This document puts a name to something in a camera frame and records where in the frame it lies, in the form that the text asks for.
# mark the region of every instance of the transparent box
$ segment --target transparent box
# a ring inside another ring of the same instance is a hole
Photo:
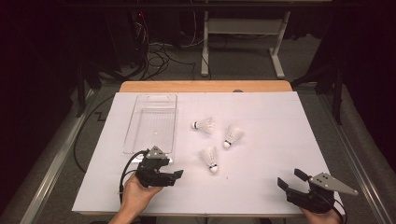
[[[177,122],[177,96],[174,94],[142,94],[134,103],[123,152],[158,147],[173,162]],[[133,162],[141,162],[138,157]]]

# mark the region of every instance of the human hand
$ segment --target human hand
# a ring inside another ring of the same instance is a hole
[[[300,207],[300,210],[304,213],[306,219],[308,219],[309,224],[340,224],[341,219],[335,213],[334,210],[330,210],[325,214],[312,213],[306,209]]]
[[[124,184],[120,211],[111,219],[110,224],[131,223],[149,205],[151,198],[163,187],[143,187],[133,174]]]

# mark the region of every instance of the brown wooden surface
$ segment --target brown wooden surface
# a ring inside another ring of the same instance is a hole
[[[126,81],[120,92],[292,91],[285,80]]]

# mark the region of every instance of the white shuttlecock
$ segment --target white shuttlecock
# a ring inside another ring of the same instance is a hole
[[[202,159],[209,166],[209,170],[212,173],[218,171],[219,167],[217,165],[217,155],[216,155],[216,147],[208,147],[200,151]]]
[[[193,129],[202,130],[205,133],[212,134],[213,129],[215,128],[215,122],[212,118],[203,119],[200,121],[195,121],[192,123],[191,127]]]
[[[241,139],[243,135],[244,132],[240,128],[230,125],[223,146],[229,148],[234,142]]]

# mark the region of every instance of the white tabletop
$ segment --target white tabletop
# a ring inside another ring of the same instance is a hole
[[[139,94],[116,94],[73,211],[119,210],[120,175],[132,156],[123,153],[123,143]],[[177,136],[175,162],[161,171],[184,170],[184,174],[151,200],[144,215],[299,216],[301,211],[286,201],[277,178],[307,192],[308,184],[293,174],[295,168],[308,175],[329,173],[296,92],[164,94],[177,95]],[[216,125],[212,135],[191,128],[193,121],[208,117]],[[222,142],[230,124],[243,129],[245,135],[225,149]],[[211,146],[218,149],[216,174],[209,172],[198,153]]]

